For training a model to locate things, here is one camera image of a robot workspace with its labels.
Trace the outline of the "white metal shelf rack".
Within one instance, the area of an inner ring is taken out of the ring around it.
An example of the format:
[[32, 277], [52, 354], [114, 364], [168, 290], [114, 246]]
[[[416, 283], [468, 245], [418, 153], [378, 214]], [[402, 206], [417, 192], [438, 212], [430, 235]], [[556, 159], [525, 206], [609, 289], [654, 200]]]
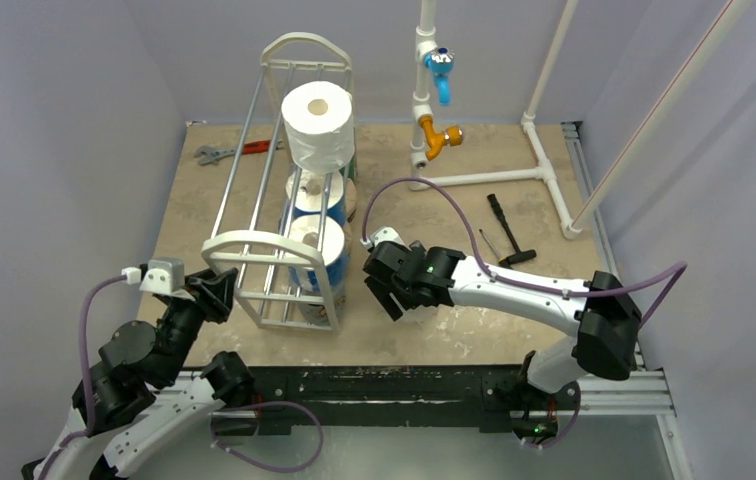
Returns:
[[[285, 33], [261, 52], [259, 74], [245, 114], [237, 151], [225, 180], [210, 236], [201, 247], [206, 264], [218, 273], [239, 270], [234, 304], [259, 328], [336, 333], [340, 320], [323, 261], [323, 247], [303, 245], [291, 236], [295, 199], [285, 186], [302, 173], [290, 154], [281, 105], [306, 81], [330, 79], [353, 90], [351, 57], [334, 42], [309, 32]], [[281, 150], [241, 155], [244, 144], [285, 142]], [[329, 326], [308, 324], [299, 303], [324, 303]]]

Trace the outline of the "blue white packaged roll back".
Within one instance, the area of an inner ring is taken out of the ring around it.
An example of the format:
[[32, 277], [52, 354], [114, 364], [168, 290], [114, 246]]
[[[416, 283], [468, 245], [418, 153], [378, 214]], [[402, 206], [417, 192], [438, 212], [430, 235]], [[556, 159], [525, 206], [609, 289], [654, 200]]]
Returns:
[[[295, 182], [296, 173], [289, 175], [285, 191], [289, 200], [295, 199], [293, 217], [320, 214], [325, 196], [326, 176], [303, 171], [299, 183]], [[327, 201], [327, 216], [340, 225], [347, 222], [347, 209], [344, 194], [344, 178], [341, 173], [331, 175], [330, 190]]]

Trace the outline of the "unwrapped white paper roll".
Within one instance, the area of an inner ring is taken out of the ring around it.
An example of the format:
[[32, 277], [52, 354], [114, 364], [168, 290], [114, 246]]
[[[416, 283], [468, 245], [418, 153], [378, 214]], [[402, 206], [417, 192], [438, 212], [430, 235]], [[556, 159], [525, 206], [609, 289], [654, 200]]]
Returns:
[[345, 168], [355, 155], [352, 96], [329, 81], [296, 87], [281, 111], [293, 163], [315, 174]]

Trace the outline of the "grey paper roll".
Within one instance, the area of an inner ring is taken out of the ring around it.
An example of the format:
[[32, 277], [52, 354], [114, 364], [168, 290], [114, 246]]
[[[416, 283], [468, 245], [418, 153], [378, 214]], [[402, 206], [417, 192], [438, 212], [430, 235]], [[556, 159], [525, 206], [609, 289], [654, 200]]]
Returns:
[[[345, 291], [336, 291], [333, 294], [333, 299], [333, 311], [335, 312], [337, 319], [342, 320], [346, 302]], [[298, 311], [300, 312], [304, 321], [308, 324], [319, 326], [330, 325], [328, 309], [326, 308], [326, 305], [324, 303], [299, 303]]]

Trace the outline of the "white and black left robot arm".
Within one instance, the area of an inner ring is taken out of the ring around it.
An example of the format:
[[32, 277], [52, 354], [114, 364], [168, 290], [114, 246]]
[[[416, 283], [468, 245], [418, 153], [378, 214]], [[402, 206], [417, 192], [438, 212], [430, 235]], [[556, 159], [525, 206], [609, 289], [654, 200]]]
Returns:
[[154, 405], [158, 393], [175, 385], [203, 324], [230, 316], [237, 277], [235, 268], [188, 275], [177, 291], [154, 295], [166, 306], [156, 323], [121, 325], [73, 393], [55, 445], [25, 464], [22, 477], [128, 479], [210, 413], [253, 399], [249, 368], [236, 352], [222, 351], [175, 398]]

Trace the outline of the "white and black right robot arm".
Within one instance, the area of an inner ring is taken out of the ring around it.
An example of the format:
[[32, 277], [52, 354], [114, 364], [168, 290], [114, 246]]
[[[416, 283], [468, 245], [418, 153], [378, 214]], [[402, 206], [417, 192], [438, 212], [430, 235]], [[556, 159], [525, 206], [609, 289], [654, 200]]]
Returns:
[[524, 274], [461, 251], [384, 241], [368, 254], [365, 283], [392, 320], [419, 307], [480, 307], [530, 319], [563, 338], [526, 355], [515, 381], [518, 399], [538, 407], [592, 375], [628, 379], [642, 314], [602, 271], [589, 281]]

